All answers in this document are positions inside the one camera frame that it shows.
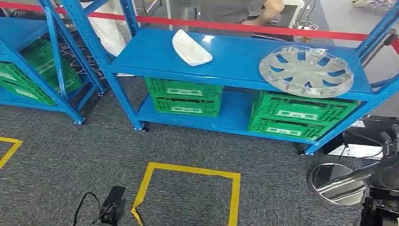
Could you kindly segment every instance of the green plastic crate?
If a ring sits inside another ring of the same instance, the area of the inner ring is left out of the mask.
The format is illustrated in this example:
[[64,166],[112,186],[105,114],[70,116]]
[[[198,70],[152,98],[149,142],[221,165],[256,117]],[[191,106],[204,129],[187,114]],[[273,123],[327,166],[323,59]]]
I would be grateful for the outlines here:
[[25,97],[28,97],[30,99],[39,101],[41,103],[54,106],[56,103],[49,97],[45,92],[43,92],[41,89],[30,89],[27,87],[22,87],[18,84],[9,82],[9,81],[2,81],[0,80],[0,85],[3,86],[6,90],[9,92],[18,94],[18,95],[23,95]]
[[158,78],[145,78],[149,93],[179,98],[202,98],[217,100],[222,97],[222,86]]
[[[48,41],[36,40],[34,43],[24,48],[21,54],[36,69],[42,79],[44,79],[52,88],[59,91],[56,67]],[[69,64],[62,59],[63,75],[65,86],[68,93],[73,92],[82,85],[82,81]],[[39,87],[14,63],[0,62],[0,80],[18,84],[28,89],[39,89]]]
[[217,117],[221,100],[174,98],[167,95],[151,95],[155,110],[160,113],[174,113]]
[[[76,72],[66,63],[64,60],[63,64],[63,75],[64,75],[64,83],[65,88],[68,93],[71,93],[78,89],[82,85],[82,81],[76,74]],[[27,89],[39,89],[39,86],[36,85],[28,76],[26,76],[21,70],[19,70],[15,64],[7,65],[8,73],[5,74],[0,69],[0,82],[8,82],[13,84],[18,84],[21,87],[25,87]],[[60,88],[58,84],[58,78],[56,74],[55,65],[52,68],[47,69],[46,71],[40,74],[42,79],[44,79],[47,84],[49,84],[52,88],[54,88],[58,93],[60,93]]]
[[255,117],[248,127],[248,131],[264,133],[280,137],[291,137],[305,140],[317,140],[332,126],[317,125],[294,121],[284,121],[276,117]]
[[315,99],[259,91],[252,106],[252,118],[269,116],[282,120],[335,125],[359,105],[355,100]]

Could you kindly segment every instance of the gray shirt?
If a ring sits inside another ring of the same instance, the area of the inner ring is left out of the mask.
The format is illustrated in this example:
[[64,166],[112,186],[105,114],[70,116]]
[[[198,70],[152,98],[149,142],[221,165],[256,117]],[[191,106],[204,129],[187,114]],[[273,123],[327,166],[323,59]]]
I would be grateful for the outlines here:
[[[249,4],[252,0],[199,0],[201,21],[225,22],[239,24],[249,16]],[[250,33],[211,30],[196,28],[196,31],[206,34],[227,34],[233,36],[251,36]]]

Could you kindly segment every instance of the white plastic part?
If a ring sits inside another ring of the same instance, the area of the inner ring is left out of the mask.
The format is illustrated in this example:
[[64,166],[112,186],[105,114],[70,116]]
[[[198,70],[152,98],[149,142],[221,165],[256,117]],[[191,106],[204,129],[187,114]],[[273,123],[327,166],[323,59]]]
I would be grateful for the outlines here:
[[176,32],[172,44],[180,58],[190,66],[203,65],[212,60],[212,55],[183,30]]
[[325,49],[284,46],[265,57],[259,71],[274,87],[301,97],[336,97],[353,85],[348,64]]

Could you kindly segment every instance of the shelf board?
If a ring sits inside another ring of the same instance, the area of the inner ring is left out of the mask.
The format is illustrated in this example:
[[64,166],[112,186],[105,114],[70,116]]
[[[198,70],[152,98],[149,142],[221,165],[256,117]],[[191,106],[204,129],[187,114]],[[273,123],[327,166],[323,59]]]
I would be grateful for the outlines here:
[[174,34],[169,30],[140,29],[112,62],[110,69],[139,76],[279,91],[260,75],[259,62],[281,46],[302,45],[328,49],[328,53],[348,62],[355,84],[340,98],[370,100],[374,95],[353,48],[189,33],[213,56],[211,62],[191,67],[175,52],[172,46]]
[[58,105],[49,106],[47,104],[24,97],[23,95],[11,93],[2,86],[0,86],[0,105],[30,107],[47,111],[64,112],[64,110]]
[[315,141],[299,138],[287,138],[247,131],[253,93],[224,91],[219,117],[190,116],[180,114],[158,113],[155,111],[151,97],[147,96],[137,113],[142,121],[214,130],[254,137],[286,140],[297,143],[314,144]]
[[47,21],[0,17],[3,31],[0,37],[7,44],[20,51],[47,32]]

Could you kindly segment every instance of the person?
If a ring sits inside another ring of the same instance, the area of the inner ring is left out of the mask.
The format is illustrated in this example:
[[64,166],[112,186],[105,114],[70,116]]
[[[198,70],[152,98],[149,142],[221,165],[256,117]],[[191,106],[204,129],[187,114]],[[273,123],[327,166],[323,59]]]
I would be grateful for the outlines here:
[[[284,9],[283,0],[264,0],[262,14],[255,20],[247,20],[250,2],[252,0],[200,0],[201,15],[199,20],[262,26],[278,16]],[[208,34],[248,36],[248,33],[242,32],[226,32],[204,28],[196,28],[195,30]]]

